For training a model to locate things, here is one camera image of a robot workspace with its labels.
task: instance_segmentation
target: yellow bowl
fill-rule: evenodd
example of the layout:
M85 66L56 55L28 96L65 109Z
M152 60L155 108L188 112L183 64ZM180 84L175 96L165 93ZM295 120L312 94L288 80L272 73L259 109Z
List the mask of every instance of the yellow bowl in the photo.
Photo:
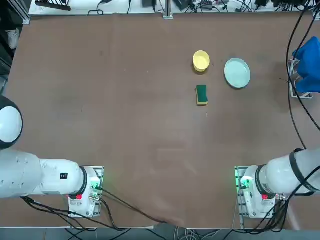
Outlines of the yellow bowl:
M205 51L197 51L193 55L193 66L198 72L204 72L210 64L210 57Z

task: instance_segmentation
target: tabletop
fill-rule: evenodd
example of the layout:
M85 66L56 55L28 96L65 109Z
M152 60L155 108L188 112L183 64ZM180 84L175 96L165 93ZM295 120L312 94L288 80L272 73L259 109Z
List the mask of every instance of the tabletop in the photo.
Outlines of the tabletop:
M104 166L104 188L149 215L182 227L230 228L235 166L265 164L301 144L288 108L286 49L299 13L109 15L34 18L24 26L6 96L24 129L15 149L39 158ZM292 47L305 34L301 21ZM320 35L315 23L310 36ZM193 54L210 66L197 74ZM224 78L233 57L251 80L235 90ZM198 107L196 85L207 86ZM319 97L305 105L320 121ZM308 148L320 133L298 101L297 127ZM61 196L38 201L67 208ZM107 199L121 227L155 224ZM319 229L319 197L297 198L288 228ZM62 227L57 216L21 199L0 200L2 227ZM97 218L108 222L105 212ZM99 227L83 221L86 227ZM245 220L245 227L256 221ZM236 216L235 227L239 227Z

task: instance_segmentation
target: sponge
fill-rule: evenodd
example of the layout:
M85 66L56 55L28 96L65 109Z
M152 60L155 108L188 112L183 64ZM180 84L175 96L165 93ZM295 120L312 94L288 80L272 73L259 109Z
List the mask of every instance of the sponge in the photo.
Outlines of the sponge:
M206 85L197 85L195 88L196 92L196 103L198 106L208 105L207 98L207 86Z

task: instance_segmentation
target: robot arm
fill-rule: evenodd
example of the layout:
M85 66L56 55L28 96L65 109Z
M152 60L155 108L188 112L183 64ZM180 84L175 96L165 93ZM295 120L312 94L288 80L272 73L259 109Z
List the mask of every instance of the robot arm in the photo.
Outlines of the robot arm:
M39 159L8 149L21 136L23 118L18 107L0 95L0 198L28 195L68 195L69 211L100 215L103 167L79 166L65 159Z
M290 195L296 187L302 187L296 194L312 194L320 191L320 172L308 181L305 178L320 166L320 148L300 150L272 159L265 165L250 166L239 185L250 218L264 218L274 207L276 195Z

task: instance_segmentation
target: blue towel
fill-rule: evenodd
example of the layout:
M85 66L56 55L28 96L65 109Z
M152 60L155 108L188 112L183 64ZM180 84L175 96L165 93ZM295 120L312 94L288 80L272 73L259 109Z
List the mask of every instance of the blue towel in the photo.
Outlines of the blue towel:
M296 83L296 89L300 93L320 92L320 42L313 36L296 54L300 60L297 73L302 80Z

